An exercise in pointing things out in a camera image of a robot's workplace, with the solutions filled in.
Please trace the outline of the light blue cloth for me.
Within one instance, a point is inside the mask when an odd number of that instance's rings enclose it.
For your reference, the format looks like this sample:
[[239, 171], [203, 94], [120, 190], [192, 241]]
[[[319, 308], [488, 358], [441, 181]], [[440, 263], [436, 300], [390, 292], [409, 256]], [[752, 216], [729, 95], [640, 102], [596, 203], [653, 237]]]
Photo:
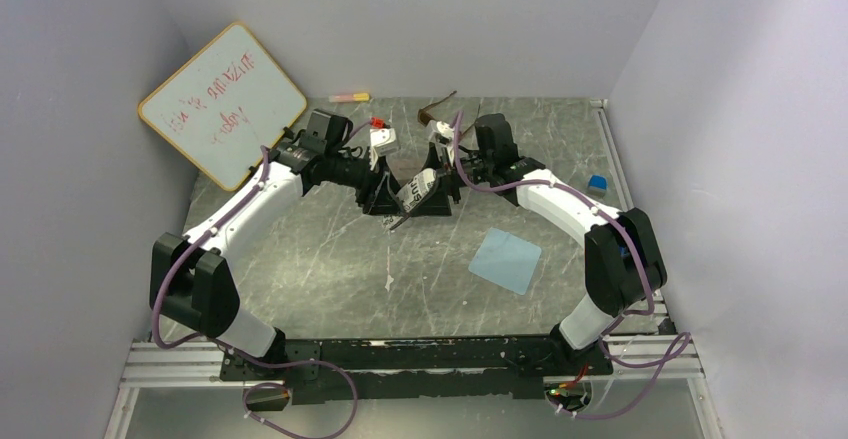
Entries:
[[468, 270], [517, 295], [531, 284], [542, 248], [506, 231], [490, 228]]

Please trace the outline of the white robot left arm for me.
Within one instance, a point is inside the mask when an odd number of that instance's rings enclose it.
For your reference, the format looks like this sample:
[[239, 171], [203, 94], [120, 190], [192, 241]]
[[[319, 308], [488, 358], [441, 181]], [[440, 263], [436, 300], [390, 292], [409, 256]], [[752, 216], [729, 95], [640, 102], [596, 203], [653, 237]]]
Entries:
[[243, 355], [258, 377], [278, 376], [288, 360], [286, 335], [244, 306], [231, 262], [264, 225], [324, 182], [354, 189], [368, 213], [403, 213], [387, 163], [398, 148], [394, 127], [384, 121], [354, 126], [323, 110], [312, 113], [305, 129], [261, 147], [259, 168], [211, 217], [183, 235], [164, 233], [154, 242], [153, 343], [168, 350], [206, 338]]

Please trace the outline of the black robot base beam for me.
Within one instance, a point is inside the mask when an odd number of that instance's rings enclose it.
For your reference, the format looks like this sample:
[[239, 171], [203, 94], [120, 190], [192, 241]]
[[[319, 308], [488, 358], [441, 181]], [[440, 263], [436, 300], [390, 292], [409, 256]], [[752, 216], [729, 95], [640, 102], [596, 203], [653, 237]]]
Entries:
[[220, 379], [248, 386], [280, 381], [296, 405], [365, 400], [507, 395], [541, 397], [544, 388], [609, 376], [613, 365], [595, 345], [568, 352], [547, 334], [401, 339], [289, 339], [269, 369], [227, 352]]

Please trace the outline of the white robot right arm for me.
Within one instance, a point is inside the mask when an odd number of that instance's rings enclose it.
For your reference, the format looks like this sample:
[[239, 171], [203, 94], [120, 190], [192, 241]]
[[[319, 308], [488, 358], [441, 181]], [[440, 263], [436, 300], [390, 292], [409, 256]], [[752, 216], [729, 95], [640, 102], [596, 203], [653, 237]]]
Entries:
[[397, 196], [401, 213], [422, 211], [440, 185], [467, 186], [495, 193], [517, 207], [538, 214], [584, 250], [585, 293], [578, 305], [552, 330], [549, 358], [561, 373], [576, 372], [588, 359], [588, 347], [614, 329], [634, 304], [653, 310], [653, 293], [667, 282], [667, 271], [648, 215], [620, 211], [589, 198], [559, 180], [539, 161], [523, 156], [512, 128], [501, 113], [474, 123], [477, 149], [463, 152], [456, 124], [429, 125], [437, 159], [404, 185]]

